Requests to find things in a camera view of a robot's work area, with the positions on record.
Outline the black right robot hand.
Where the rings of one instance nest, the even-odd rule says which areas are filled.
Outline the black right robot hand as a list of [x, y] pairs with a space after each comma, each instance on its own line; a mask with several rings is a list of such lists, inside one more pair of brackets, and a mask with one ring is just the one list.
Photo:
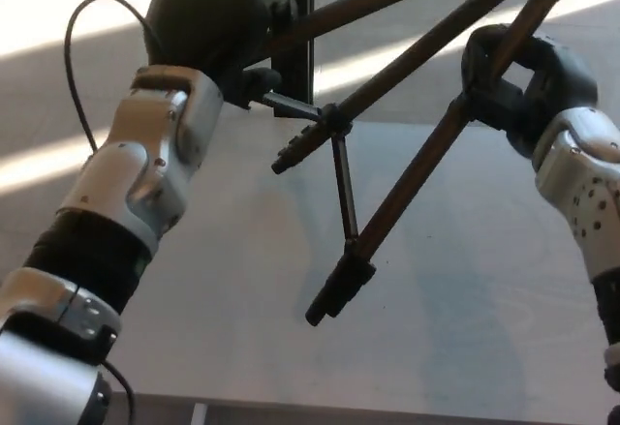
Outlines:
[[598, 84], [575, 52], [539, 33], [519, 48], [513, 60], [533, 72], [527, 87], [502, 78], [492, 82], [491, 53], [507, 32], [507, 25], [492, 24], [470, 35], [461, 59], [462, 94], [471, 119], [504, 131], [511, 147], [530, 159], [558, 113], [598, 104]]

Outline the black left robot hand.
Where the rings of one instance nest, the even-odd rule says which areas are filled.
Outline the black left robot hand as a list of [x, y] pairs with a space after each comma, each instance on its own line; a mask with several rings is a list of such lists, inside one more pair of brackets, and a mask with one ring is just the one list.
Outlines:
[[151, 0], [145, 20], [148, 63], [204, 73], [229, 104], [247, 109], [281, 81], [274, 71], [246, 69], [271, 24], [264, 0]]

